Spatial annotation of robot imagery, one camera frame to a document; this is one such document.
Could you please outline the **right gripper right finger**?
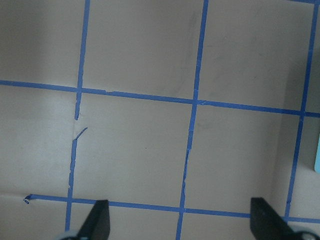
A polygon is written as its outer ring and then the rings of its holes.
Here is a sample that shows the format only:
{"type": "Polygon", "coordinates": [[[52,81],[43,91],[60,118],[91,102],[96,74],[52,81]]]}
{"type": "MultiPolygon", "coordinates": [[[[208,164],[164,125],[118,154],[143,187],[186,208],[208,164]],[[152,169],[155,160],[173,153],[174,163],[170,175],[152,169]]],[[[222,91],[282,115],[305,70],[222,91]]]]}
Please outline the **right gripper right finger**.
{"type": "Polygon", "coordinates": [[[250,230],[256,240],[290,240],[295,235],[262,197],[250,200],[250,230]]]}

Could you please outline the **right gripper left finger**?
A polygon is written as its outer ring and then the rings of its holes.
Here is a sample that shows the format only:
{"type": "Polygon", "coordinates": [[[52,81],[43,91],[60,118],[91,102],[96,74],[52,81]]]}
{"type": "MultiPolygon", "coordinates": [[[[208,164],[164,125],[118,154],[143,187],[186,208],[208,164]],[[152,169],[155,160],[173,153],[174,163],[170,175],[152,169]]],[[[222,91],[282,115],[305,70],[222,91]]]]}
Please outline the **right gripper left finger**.
{"type": "Polygon", "coordinates": [[[76,235],[77,240],[107,240],[110,236],[108,200],[97,200],[76,235]]]}

